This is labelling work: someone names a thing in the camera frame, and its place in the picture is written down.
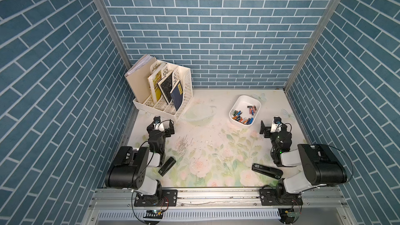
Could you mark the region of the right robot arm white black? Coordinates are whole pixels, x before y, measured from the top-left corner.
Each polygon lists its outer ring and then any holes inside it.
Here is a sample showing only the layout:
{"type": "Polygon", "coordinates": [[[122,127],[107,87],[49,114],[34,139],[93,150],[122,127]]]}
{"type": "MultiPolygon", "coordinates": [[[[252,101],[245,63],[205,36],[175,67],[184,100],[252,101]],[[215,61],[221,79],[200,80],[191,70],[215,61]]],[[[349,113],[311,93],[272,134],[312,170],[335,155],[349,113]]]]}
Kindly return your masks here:
{"type": "Polygon", "coordinates": [[[336,155],[333,146],[325,144],[298,144],[291,149],[291,124],[274,117],[272,124],[260,123],[259,134],[270,139],[270,156],[274,167],[253,164],[252,170],[278,180],[279,194],[300,194],[323,186],[349,182],[349,175],[336,155]]]}

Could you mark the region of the white perforated file organizer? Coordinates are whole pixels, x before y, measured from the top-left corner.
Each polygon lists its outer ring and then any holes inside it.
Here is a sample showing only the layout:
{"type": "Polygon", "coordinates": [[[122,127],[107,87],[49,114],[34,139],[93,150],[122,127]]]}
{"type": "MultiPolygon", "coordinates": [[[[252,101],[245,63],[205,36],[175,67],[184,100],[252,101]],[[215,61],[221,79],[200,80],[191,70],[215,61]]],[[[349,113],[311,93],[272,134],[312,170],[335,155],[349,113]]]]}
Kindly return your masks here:
{"type": "Polygon", "coordinates": [[[191,70],[144,55],[125,74],[139,110],[178,121],[193,98],[191,70]]]}

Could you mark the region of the black stapler right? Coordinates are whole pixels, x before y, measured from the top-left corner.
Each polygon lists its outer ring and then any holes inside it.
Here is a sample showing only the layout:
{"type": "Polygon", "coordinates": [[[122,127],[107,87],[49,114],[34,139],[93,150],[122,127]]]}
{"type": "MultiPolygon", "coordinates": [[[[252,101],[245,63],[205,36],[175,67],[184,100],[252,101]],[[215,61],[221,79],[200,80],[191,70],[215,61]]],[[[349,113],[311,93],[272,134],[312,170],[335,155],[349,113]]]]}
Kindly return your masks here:
{"type": "Polygon", "coordinates": [[[260,164],[252,164],[252,171],[277,180],[280,180],[283,176],[282,170],[260,164]]]}

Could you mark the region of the beige paper folder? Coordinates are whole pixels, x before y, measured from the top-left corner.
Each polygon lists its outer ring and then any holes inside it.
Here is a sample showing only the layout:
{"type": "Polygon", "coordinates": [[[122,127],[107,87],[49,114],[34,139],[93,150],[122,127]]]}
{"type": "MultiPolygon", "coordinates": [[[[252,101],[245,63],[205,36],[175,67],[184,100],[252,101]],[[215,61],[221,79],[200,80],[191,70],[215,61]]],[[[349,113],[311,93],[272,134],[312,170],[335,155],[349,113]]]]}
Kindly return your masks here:
{"type": "Polygon", "coordinates": [[[151,94],[148,77],[151,73],[151,66],[157,59],[151,55],[143,55],[125,74],[136,101],[145,102],[151,94]]]}

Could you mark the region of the black stapler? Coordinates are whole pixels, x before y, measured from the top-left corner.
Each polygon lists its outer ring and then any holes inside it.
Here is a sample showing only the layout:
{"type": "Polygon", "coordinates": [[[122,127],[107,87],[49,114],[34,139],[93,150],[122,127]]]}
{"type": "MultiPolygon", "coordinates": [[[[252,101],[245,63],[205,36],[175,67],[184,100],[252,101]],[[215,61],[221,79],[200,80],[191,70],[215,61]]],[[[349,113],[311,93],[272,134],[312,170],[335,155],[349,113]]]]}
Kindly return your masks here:
{"type": "Polygon", "coordinates": [[[174,157],[169,157],[167,161],[161,166],[158,173],[161,176],[164,176],[176,163],[176,159],[174,157]]]}
{"type": "Polygon", "coordinates": [[[277,180],[280,180],[283,176],[282,170],[260,164],[252,164],[252,171],[277,180]]]}

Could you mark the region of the dark blue book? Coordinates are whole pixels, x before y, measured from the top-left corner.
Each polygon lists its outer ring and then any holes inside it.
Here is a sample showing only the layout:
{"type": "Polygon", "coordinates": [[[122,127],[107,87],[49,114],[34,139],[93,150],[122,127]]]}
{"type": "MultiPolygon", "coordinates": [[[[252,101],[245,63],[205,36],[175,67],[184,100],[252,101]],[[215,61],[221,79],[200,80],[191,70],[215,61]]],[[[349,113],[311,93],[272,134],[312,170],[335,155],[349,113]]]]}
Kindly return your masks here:
{"type": "Polygon", "coordinates": [[[183,102],[183,88],[182,88],[182,84],[181,84],[180,80],[175,83],[175,85],[173,86],[173,89],[170,92],[170,95],[171,95],[175,110],[178,111],[183,102]]]}

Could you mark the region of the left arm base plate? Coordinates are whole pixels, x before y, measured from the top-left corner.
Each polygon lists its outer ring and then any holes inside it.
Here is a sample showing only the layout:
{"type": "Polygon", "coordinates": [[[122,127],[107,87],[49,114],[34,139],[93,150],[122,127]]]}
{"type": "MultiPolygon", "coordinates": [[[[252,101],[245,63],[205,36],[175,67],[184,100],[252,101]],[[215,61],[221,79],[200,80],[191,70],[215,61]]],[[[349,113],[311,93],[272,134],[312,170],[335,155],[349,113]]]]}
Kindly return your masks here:
{"type": "Polygon", "coordinates": [[[157,191],[155,195],[138,194],[134,198],[134,207],[175,207],[177,204],[177,190],[162,189],[157,191]]]}

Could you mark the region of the yellow cover book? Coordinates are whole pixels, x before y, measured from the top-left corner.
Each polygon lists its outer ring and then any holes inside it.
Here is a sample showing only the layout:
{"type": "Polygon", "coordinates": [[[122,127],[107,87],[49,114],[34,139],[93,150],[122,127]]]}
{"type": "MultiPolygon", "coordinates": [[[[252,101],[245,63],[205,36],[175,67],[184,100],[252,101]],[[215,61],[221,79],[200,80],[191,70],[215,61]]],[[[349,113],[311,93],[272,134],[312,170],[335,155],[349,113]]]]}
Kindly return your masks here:
{"type": "Polygon", "coordinates": [[[148,81],[149,81],[151,96],[152,96],[154,105],[161,98],[161,90],[158,86],[158,82],[162,79],[162,76],[163,76],[162,71],[165,66],[166,66],[166,63],[163,61],[159,61],[159,60],[154,62],[151,66],[151,70],[150,70],[151,74],[148,77],[148,81]]]}

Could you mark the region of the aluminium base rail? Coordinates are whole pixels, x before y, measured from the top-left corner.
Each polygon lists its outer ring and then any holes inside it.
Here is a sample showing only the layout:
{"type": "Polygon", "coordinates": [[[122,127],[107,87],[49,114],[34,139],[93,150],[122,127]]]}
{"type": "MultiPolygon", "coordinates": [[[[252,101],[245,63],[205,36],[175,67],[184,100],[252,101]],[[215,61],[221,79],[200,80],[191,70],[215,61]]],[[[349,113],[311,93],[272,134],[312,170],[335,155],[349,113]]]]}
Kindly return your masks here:
{"type": "Polygon", "coordinates": [[[262,220],[211,220],[211,221],[98,221],[101,211],[151,210],[155,207],[134,207],[135,194],[129,190],[97,189],[83,219],[85,225],[354,225],[354,218],[347,201],[337,187],[313,189],[301,194],[302,206],[262,206],[259,196],[261,187],[250,188],[168,188],[177,190],[175,207],[162,207],[162,213],[170,209],[265,209],[276,208],[280,219],[262,220]]]}

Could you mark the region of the black stapler left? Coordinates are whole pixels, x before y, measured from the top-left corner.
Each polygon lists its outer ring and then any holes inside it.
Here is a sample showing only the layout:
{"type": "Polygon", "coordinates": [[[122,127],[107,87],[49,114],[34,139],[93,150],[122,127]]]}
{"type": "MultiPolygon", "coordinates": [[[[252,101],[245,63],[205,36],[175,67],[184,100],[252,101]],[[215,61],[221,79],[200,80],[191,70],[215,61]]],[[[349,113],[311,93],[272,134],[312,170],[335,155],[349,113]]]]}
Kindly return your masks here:
{"type": "Polygon", "coordinates": [[[161,166],[158,173],[161,176],[164,176],[176,163],[176,159],[174,157],[169,157],[167,161],[161,166]]]}

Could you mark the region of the black cover book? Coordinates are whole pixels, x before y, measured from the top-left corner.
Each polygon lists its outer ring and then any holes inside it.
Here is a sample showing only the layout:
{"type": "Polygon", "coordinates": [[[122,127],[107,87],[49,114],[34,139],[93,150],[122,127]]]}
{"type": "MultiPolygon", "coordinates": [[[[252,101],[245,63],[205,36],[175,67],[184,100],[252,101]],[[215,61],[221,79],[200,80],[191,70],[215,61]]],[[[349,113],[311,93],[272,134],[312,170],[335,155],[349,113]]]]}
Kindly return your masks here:
{"type": "Polygon", "coordinates": [[[166,76],[164,76],[157,84],[161,90],[162,96],[166,100],[167,103],[170,103],[172,98],[170,92],[173,87],[173,71],[169,71],[166,76]]]}

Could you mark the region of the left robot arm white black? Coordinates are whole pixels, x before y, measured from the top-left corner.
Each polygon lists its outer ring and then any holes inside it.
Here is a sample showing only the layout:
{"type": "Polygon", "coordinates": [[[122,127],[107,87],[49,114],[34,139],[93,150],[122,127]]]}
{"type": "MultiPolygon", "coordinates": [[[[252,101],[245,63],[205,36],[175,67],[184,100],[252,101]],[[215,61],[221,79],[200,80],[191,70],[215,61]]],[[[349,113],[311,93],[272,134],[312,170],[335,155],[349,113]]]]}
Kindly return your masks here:
{"type": "Polygon", "coordinates": [[[146,176],[146,170],[165,164],[166,139],[175,134],[174,121],[156,116],[146,130],[149,137],[138,149],[120,147],[106,173],[105,185],[114,189],[131,189],[145,198],[160,199],[161,183],[146,176]]]}

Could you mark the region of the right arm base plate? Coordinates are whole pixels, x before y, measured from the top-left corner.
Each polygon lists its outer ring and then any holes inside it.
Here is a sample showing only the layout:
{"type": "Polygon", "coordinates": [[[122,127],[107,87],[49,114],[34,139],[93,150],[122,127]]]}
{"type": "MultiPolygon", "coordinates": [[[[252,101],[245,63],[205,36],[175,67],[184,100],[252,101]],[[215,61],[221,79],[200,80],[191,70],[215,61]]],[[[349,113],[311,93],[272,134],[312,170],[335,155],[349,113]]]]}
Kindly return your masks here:
{"type": "Polygon", "coordinates": [[[284,190],[260,189],[259,196],[262,206],[302,206],[300,194],[289,194],[284,190]]]}

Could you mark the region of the white plastic storage box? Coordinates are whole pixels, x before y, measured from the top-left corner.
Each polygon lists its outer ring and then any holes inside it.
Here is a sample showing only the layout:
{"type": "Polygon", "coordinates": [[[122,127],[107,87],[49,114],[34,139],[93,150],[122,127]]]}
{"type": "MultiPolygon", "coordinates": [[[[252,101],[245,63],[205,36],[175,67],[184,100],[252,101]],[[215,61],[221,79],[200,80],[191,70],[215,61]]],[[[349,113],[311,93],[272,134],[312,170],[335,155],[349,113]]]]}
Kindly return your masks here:
{"type": "Polygon", "coordinates": [[[261,110],[261,102],[247,95],[237,98],[228,114],[228,120],[240,128],[249,128],[255,123],[261,110]]]}

